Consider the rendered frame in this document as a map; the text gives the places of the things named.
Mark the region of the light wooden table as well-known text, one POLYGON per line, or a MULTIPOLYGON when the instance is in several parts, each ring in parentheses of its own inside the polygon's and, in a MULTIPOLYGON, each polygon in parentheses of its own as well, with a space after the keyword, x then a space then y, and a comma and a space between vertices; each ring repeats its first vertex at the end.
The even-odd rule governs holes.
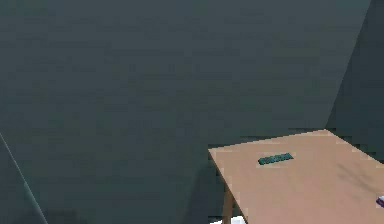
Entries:
POLYGON ((324 129, 209 151, 247 224, 384 224, 384 164, 324 129), (294 159, 259 165, 290 153, 294 159))

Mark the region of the teal remote control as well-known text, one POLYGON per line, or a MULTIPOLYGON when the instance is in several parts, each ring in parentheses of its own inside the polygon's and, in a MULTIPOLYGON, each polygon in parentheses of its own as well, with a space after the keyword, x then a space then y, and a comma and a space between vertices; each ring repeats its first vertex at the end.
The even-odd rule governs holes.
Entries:
POLYGON ((277 163, 277 162, 291 160, 291 159, 294 159, 294 158, 290 153, 284 153, 284 154, 278 154, 278 155, 272 155, 272 156, 260 158, 258 159, 258 163, 259 165, 267 165, 267 164, 277 163))

